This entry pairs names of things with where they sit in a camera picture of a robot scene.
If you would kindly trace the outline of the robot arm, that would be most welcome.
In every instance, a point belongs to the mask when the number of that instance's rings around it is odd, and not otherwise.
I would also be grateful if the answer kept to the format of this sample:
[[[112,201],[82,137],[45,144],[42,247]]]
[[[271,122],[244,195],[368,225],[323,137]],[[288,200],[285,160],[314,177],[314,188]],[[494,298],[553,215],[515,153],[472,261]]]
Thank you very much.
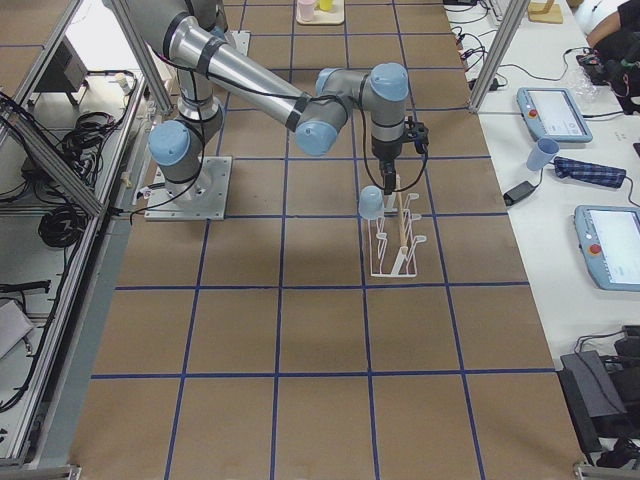
[[[408,73],[398,63],[370,72],[322,70],[309,95],[231,46],[220,1],[129,1],[134,31],[180,72],[207,79],[279,121],[295,134],[299,149],[325,155],[354,108],[370,114],[372,152],[382,190],[396,188],[394,161],[405,141]]]

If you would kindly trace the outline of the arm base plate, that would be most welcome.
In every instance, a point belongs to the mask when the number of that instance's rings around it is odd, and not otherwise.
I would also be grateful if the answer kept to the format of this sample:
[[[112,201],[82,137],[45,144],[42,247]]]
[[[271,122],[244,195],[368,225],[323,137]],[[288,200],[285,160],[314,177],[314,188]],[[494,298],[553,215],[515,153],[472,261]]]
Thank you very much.
[[[201,173],[189,190],[176,198],[189,182],[181,187],[166,183],[164,174],[156,168],[155,182],[163,183],[150,193],[150,208],[144,211],[148,221],[221,221],[225,218],[233,158],[205,156]]]
[[[248,55],[251,39],[251,33],[248,30],[228,30],[224,33],[224,38],[242,55]]]

